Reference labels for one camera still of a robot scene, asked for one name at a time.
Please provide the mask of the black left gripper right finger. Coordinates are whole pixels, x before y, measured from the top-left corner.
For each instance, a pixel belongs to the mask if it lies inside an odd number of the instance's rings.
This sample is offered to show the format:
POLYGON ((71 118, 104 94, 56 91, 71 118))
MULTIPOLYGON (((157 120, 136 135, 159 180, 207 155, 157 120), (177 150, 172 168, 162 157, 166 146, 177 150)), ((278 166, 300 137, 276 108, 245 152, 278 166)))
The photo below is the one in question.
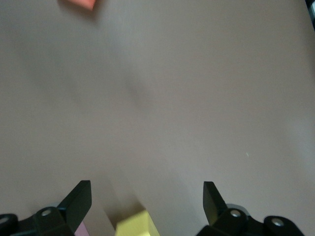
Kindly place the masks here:
POLYGON ((245 208, 228 205, 215 184, 203 184, 203 209, 208 220, 199 236, 302 236, 291 220, 281 216, 267 216, 263 222, 252 218, 245 208))

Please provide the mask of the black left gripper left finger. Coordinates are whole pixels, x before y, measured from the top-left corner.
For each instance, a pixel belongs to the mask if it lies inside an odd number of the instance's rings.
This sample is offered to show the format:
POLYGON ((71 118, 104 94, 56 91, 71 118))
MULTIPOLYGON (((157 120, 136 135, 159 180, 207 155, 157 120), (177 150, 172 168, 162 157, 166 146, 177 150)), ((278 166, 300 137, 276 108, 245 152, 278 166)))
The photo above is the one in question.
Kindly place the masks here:
POLYGON ((16 214, 0 216, 2 236, 73 236, 92 205, 89 180, 80 181, 57 205, 40 209, 19 220, 16 214))

